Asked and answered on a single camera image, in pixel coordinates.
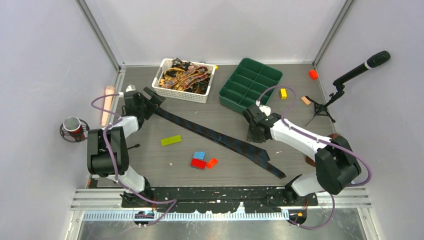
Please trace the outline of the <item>navy brown striped tie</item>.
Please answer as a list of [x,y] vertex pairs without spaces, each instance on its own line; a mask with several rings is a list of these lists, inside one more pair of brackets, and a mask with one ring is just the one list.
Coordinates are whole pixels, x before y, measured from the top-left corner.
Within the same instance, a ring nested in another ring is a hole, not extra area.
[[199,136],[202,136],[218,145],[221,145],[229,150],[232,150],[239,155],[246,157],[259,167],[265,169],[279,179],[284,179],[286,174],[269,163],[270,157],[267,151],[250,143],[244,142],[237,138],[217,132],[185,118],[172,114],[162,108],[157,108],[155,114],[186,129]]

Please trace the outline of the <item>green divided tray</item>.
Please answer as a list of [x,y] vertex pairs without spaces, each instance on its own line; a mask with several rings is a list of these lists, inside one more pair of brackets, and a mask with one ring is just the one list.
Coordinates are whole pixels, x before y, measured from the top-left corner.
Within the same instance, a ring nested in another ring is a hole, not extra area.
[[255,104],[260,95],[280,83],[282,71],[254,59],[243,58],[219,91],[220,104],[237,114]]

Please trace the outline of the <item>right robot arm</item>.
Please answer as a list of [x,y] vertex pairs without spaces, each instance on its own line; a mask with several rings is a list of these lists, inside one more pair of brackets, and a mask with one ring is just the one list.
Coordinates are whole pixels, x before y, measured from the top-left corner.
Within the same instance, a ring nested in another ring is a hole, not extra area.
[[315,163],[315,172],[301,174],[285,185],[285,198],[291,205],[299,205],[307,195],[317,192],[337,195],[362,172],[349,142],[342,136],[332,139],[305,130],[266,105],[253,104],[242,114],[249,124],[250,142],[282,142]]

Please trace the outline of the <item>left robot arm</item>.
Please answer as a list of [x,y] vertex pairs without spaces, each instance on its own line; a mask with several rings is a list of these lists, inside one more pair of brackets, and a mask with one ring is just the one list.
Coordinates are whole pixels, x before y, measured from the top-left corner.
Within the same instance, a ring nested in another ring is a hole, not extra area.
[[91,175],[107,178],[124,188],[121,197],[127,202],[136,202],[141,207],[155,203],[148,180],[130,166],[126,139],[141,129],[165,97],[148,87],[143,89],[150,97],[145,97],[129,85],[125,92],[106,94],[108,97],[123,98],[125,116],[117,115],[117,120],[103,128],[91,129],[87,135],[87,169]]

